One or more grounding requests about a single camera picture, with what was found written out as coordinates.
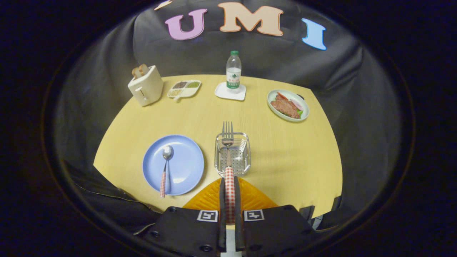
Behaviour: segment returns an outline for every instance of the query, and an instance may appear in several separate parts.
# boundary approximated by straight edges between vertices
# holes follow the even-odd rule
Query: black fabric
[[[146,225],[156,222],[160,217],[160,213],[150,210],[146,205],[119,191],[101,174],[93,177],[88,175],[88,172],[82,172],[68,163],[65,164],[78,192],[84,199],[95,210],[112,219],[127,231],[137,232]]]
[[[356,213],[384,186],[400,146],[400,112],[394,86],[370,49],[349,31],[313,9],[283,0],[246,0],[251,12],[262,5],[280,8],[281,37],[221,32],[221,0],[175,1],[158,11],[144,10],[96,42],[70,72],[55,116],[61,158],[97,177],[93,160],[111,121],[131,98],[127,84],[139,64],[156,65],[162,76],[224,74],[230,50],[240,52],[243,75],[310,88],[336,137],[343,168],[341,207]],[[165,20],[208,8],[204,32],[190,40],[170,37]],[[326,28],[322,51],[304,44],[302,18]]]

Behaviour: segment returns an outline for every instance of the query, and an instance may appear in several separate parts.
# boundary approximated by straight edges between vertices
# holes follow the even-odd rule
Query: water bottle
[[[239,92],[239,79],[241,76],[241,60],[238,51],[231,51],[227,61],[227,91],[233,94]]]

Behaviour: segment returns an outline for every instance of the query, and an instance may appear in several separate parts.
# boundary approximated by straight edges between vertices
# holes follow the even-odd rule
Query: toaster
[[[133,78],[128,88],[141,106],[146,106],[157,101],[162,95],[164,82],[155,65],[149,67],[147,74]]]

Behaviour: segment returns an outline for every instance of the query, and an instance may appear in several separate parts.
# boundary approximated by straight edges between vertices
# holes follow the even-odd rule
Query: white coaster
[[[226,82],[222,82],[216,87],[214,94],[220,98],[243,101],[246,96],[246,87],[243,84],[240,84],[238,89],[239,92],[236,94],[228,92]]]

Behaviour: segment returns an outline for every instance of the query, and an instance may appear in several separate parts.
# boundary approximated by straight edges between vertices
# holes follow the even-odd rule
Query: checkered handle
[[[235,223],[235,184],[232,167],[225,168],[224,181],[226,222],[228,225],[233,225]]]
[[[160,197],[161,198],[165,197],[165,177],[166,177],[166,173],[162,172],[162,180],[160,181]]]

